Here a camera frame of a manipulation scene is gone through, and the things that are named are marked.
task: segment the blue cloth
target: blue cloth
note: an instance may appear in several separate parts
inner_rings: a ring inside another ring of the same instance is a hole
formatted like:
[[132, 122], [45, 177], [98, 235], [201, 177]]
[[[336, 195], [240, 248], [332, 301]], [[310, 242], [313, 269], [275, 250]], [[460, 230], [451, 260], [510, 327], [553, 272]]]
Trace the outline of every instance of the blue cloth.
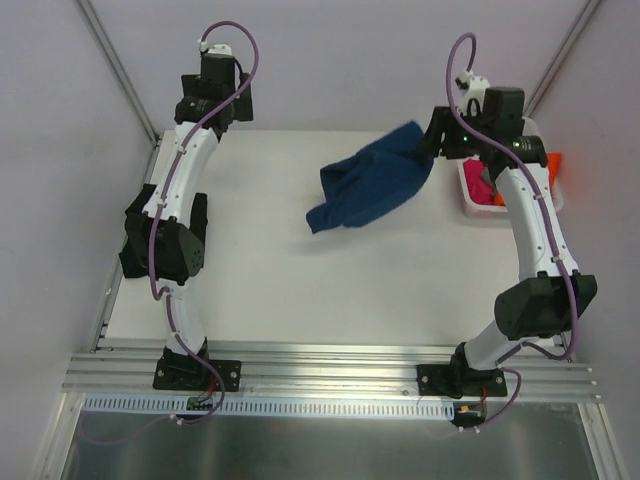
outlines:
[[326, 202], [307, 213], [313, 233], [363, 227], [413, 197], [427, 181], [433, 158], [414, 154], [423, 132], [409, 122], [320, 170]]

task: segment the white wall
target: white wall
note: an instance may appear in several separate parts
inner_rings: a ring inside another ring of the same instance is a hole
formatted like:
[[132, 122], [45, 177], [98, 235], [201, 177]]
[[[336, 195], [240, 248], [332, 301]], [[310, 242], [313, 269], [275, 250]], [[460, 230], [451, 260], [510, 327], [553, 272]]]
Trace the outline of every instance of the white wall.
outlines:
[[[444, 102], [449, 49], [478, 34], [476, 70], [531, 91], [585, 0], [94, 0], [158, 131], [173, 128], [180, 75], [199, 71], [196, 39], [236, 20], [261, 50], [256, 120], [246, 128], [385, 131], [426, 123]], [[228, 42], [245, 69], [242, 34]], [[459, 66], [466, 65], [468, 47]]]
[[562, 222], [599, 293], [580, 355], [595, 364], [631, 477], [640, 475], [640, 4], [608, 0], [536, 115], [565, 153]]
[[149, 153], [71, 0], [0, 7], [0, 478], [25, 478]]

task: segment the metal frame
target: metal frame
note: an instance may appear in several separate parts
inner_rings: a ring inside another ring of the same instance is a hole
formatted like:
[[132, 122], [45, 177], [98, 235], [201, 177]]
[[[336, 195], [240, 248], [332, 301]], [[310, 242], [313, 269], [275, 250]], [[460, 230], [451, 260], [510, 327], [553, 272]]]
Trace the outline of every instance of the metal frame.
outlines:
[[593, 20], [595, 13], [598, 11], [598, 8], [602, 4], [603, 0], [587, 0], [582, 9], [576, 15], [576, 18], [573, 20], [573, 23], [569, 27], [569, 31], [560, 42], [560, 46], [558, 50], [553, 55], [551, 62], [547, 65], [542, 77], [538, 80], [538, 83], [533, 89], [531, 95], [527, 100], [527, 104], [524, 107], [524, 114], [528, 117], [535, 114], [536, 110], [540, 106], [540, 103], [547, 95], [547, 92], [553, 85], [553, 82], [558, 76], [560, 69], [565, 64], [567, 58], [569, 58], [569, 54], [573, 51], [573, 48], [576, 46], [582, 34], [586, 30], [587, 26]]
[[131, 108], [133, 108], [138, 120], [140, 121], [140, 125], [144, 129], [146, 135], [149, 137], [149, 140], [155, 142], [160, 138], [160, 135], [153, 128], [153, 124], [151, 123], [151, 119], [147, 114], [147, 111], [136, 92], [136, 89], [127, 74], [116, 50], [113, 48], [113, 44], [107, 35], [102, 22], [100, 21], [100, 17], [98, 17], [98, 13], [94, 8], [91, 0], [74, 0], [74, 3], [80, 10], [80, 13], [89, 28], [91, 35], [96, 41], [98, 48], [102, 52], [104, 59], [109, 65], [109, 68], [113, 72], [118, 84], [122, 88], [122, 92], [125, 97], [129, 101]]
[[[71, 359], [63, 391], [154, 393], [162, 341], [100, 341], [94, 354]], [[392, 399], [418, 396], [416, 365], [449, 362], [453, 347], [294, 345], [210, 342], [218, 359], [243, 362], [240, 395]], [[507, 362], [523, 377], [520, 402], [600, 403], [592, 369], [519, 354]], [[507, 385], [514, 380], [507, 377]], [[504, 399], [492, 399], [502, 402]]]
[[579, 404], [578, 409], [598, 476], [607, 480], [628, 480], [631, 478], [611, 432], [605, 406]]
[[[74, 0], [74, 3], [78, 6], [146, 135], [156, 145], [148, 159], [143, 179], [143, 182], [149, 181], [159, 152], [160, 136], [154, 130], [91, 0]], [[526, 105], [527, 115], [533, 114], [540, 105], [601, 3], [602, 0], [585, 1], [534, 88]], [[59, 399], [59, 408], [44, 438], [43, 449], [34, 466], [33, 478], [54, 479], [62, 475], [85, 394], [162, 394], [150, 387], [155, 364], [162, 351], [162, 341], [105, 338], [121, 278], [122, 271], [116, 262], [96, 321], [95, 335], [88, 349], [91, 353], [76, 354], [71, 359], [62, 387], [63, 393]], [[241, 392], [235, 396], [372, 401], [403, 399], [419, 402], [415, 365], [448, 363], [453, 353], [453, 347], [291, 345], [257, 342], [213, 342], [210, 347], [216, 358], [243, 361]], [[523, 387], [518, 401], [578, 404], [598, 475], [607, 480], [629, 478], [611, 434], [602, 396], [591, 367], [577, 362], [549, 362], [526, 353], [515, 356], [507, 363], [516, 367], [523, 377]], [[506, 380], [512, 391], [513, 379], [507, 377]], [[504, 399], [490, 399], [490, 402], [500, 403], [504, 402]]]

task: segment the red object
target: red object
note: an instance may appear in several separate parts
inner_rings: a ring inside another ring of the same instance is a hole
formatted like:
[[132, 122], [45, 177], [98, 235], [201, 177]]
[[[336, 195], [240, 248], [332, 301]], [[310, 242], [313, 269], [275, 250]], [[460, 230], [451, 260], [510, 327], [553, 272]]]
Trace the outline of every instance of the red object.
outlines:
[[462, 165], [471, 200], [480, 205], [493, 205], [493, 188], [482, 179], [484, 165], [480, 160], [467, 160]]
[[549, 160], [549, 182], [553, 187], [553, 183], [558, 176], [558, 170], [560, 170], [560, 162], [562, 162], [562, 154], [558, 152], [552, 152], [547, 154], [547, 160]]

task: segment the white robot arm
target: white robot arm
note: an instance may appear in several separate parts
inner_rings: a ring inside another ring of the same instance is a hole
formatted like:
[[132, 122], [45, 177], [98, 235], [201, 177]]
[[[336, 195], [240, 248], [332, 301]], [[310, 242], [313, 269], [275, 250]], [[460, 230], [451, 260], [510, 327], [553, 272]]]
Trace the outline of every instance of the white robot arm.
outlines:
[[571, 330], [572, 318], [582, 314], [597, 285], [592, 275], [580, 274], [562, 235], [542, 140], [523, 135], [524, 92], [493, 88], [471, 71], [463, 72], [456, 83], [462, 96], [455, 111], [449, 106], [434, 108], [416, 154], [447, 159], [479, 156], [507, 206], [520, 282], [498, 295], [494, 320], [477, 337], [460, 344], [449, 365], [419, 365], [418, 378], [428, 379], [421, 384], [423, 395], [459, 398], [479, 395], [486, 388], [489, 396], [504, 396], [504, 382], [495, 381], [502, 376], [501, 363], [522, 345], [544, 352], [535, 342]]
[[257, 63], [252, 73], [244, 73], [228, 45], [201, 41], [199, 47], [200, 74], [182, 76], [173, 161], [157, 186], [145, 185], [125, 222], [128, 243], [151, 278], [154, 297], [166, 295], [170, 332], [154, 378], [154, 388], [166, 390], [206, 389], [210, 381], [203, 368], [209, 362], [207, 338], [193, 289], [205, 258], [207, 196], [196, 188], [229, 125], [253, 120], [249, 83]]

